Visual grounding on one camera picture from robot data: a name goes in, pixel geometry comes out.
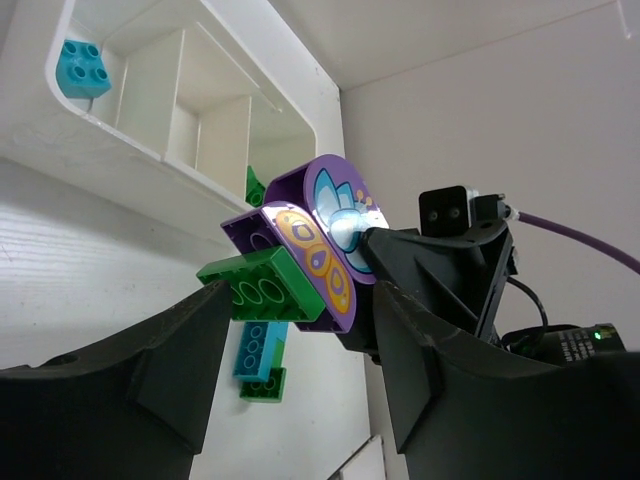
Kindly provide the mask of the teal square lego brick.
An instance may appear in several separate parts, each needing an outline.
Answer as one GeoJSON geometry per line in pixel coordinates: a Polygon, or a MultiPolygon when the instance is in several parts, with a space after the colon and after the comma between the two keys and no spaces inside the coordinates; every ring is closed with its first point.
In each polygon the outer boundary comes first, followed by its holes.
{"type": "Polygon", "coordinates": [[[112,85],[99,47],[66,39],[56,66],[59,89],[69,99],[96,99],[112,85]]]}

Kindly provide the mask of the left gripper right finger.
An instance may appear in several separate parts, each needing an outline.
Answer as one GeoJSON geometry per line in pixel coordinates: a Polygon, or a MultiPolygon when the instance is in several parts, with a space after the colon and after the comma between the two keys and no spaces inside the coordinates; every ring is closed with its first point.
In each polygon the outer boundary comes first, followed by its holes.
{"type": "Polygon", "coordinates": [[[522,358],[389,282],[374,323],[398,452],[413,479],[635,479],[639,356],[522,358]]]}

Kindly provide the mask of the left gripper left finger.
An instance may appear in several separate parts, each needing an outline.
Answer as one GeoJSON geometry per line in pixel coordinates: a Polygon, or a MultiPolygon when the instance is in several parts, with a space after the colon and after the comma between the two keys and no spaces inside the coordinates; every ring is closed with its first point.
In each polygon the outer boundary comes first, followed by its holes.
{"type": "Polygon", "coordinates": [[[46,363],[1,373],[5,479],[186,479],[204,446],[232,294],[169,309],[46,363]]]}

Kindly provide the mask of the green long lego brick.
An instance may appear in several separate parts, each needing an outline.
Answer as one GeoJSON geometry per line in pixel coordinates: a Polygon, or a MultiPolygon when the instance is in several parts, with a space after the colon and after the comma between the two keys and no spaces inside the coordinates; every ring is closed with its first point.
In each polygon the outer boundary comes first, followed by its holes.
{"type": "Polygon", "coordinates": [[[256,177],[251,166],[247,167],[245,201],[254,208],[260,207],[264,202],[266,187],[256,177]]]}

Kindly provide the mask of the purple butterfly lego blue wing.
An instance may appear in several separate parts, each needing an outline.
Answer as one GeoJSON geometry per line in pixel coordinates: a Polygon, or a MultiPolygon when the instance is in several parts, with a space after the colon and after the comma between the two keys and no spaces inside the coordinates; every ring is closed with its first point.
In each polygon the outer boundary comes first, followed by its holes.
{"type": "Polygon", "coordinates": [[[371,285],[375,276],[359,242],[366,230],[389,226],[354,165],[323,154],[270,182],[266,203],[285,201],[307,211],[326,235],[354,281],[371,285]]]}

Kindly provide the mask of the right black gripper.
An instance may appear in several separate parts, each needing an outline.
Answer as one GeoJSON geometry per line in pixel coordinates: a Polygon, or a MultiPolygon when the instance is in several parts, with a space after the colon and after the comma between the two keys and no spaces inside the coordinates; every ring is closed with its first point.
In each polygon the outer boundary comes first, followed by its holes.
{"type": "Polygon", "coordinates": [[[516,278],[513,237],[504,221],[480,222],[453,237],[373,227],[362,235],[359,247],[375,284],[393,284],[437,317],[512,354],[533,360],[586,360],[626,350],[611,324],[549,322],[537,293],[516,278]],[[494,321],[507,285],[533,302],[540,323],[500,335],[494,321]]]}

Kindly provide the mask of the small green lego brick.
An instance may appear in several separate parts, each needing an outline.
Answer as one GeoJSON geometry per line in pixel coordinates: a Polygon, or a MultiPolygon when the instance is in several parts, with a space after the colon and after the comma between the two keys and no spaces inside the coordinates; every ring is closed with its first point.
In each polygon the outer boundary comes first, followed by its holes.
{"type": "Polygon", "coordinates": [[[272,368],[266,382],[243,382],[239,397],[250,403],[280,403],[285,389],[287,370],[272,368]]]}

